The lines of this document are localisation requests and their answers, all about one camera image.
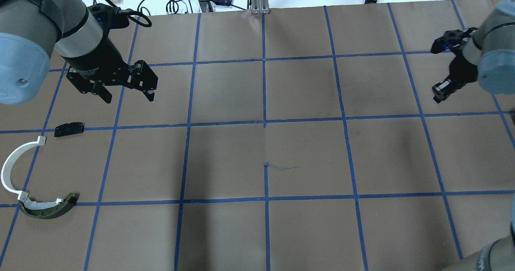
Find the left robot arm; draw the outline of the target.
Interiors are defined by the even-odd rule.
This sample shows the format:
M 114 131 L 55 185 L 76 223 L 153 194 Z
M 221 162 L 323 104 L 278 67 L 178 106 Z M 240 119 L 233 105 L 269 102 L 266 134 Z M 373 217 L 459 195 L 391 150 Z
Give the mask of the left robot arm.
M 82 0 L 1 0 L 1 103 L 35 98 L 50 70 L 53 53 L 68 64 L 66 78 L 83 94 L 109 104 L 109 86 L 135 89 L 152 102 L 158 77 L 143 60 L 125 62 L 109 38 L 143 13 L 109 2 L 86 6 Z

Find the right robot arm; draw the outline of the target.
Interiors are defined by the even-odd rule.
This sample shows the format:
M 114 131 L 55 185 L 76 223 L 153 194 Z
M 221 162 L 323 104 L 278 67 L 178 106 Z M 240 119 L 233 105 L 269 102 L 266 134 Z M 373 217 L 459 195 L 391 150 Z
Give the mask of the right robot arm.
M 515 93 L 515 0 L 500 0 L 480 27 L 446 31 L 434 40 L 431 53 L 450 50 L 455 58 L 449 75 L 432 86 L 433 100 L 445 101 L 469 83 L 491 94 Z

